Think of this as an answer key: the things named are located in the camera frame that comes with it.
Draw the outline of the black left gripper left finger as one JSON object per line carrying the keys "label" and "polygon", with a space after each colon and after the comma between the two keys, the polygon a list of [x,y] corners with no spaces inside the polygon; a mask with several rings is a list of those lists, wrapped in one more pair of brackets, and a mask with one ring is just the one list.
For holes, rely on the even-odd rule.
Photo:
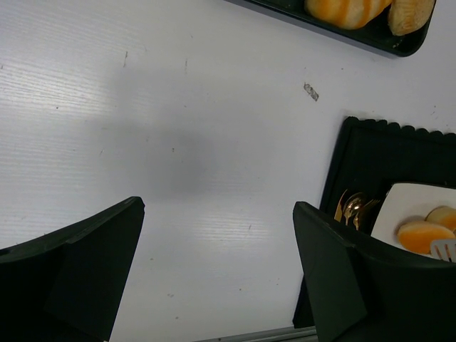
{"label": "black left gripper left finger", "polygon": [[109,341],[144,216],[129,197],[1,249],[1,340]]}

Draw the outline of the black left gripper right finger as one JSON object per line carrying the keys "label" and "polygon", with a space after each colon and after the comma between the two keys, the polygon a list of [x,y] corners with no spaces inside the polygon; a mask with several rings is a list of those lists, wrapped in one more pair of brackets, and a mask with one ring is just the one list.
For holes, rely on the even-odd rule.
{"label": "black left gripper right finger", "polygon": [[357,232],[305,202],[294,230],[320,341],[453,341],[455,265]]}

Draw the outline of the orange bun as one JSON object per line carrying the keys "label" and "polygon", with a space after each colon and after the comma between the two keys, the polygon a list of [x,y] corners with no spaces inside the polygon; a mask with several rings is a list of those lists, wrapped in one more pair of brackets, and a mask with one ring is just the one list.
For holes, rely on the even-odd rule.
{"label": "orange bun", "polygon": [[416,254],[430,254],[433,241],[454,239],[452,230],[440,224],[415,221],[403,224],[396,234],[398,242],[409,252]]}

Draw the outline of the metal tongs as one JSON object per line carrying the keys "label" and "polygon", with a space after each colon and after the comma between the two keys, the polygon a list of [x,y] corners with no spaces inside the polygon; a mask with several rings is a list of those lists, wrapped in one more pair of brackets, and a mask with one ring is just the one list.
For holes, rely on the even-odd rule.
{"label": "metal tongs", "polygon": [[456,262],[456,239],[439,239],[430,245],[430,254],[434,259]]}

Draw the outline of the orange bagel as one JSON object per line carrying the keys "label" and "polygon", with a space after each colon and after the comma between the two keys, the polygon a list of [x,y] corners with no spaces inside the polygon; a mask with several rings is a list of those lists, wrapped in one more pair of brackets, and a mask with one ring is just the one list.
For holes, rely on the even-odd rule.
{"label": "orange bagel", "polygon": [[456,209],[448,206],[436,207],[427,215],[425,220],[442,225],[454,232],[456,229]]}

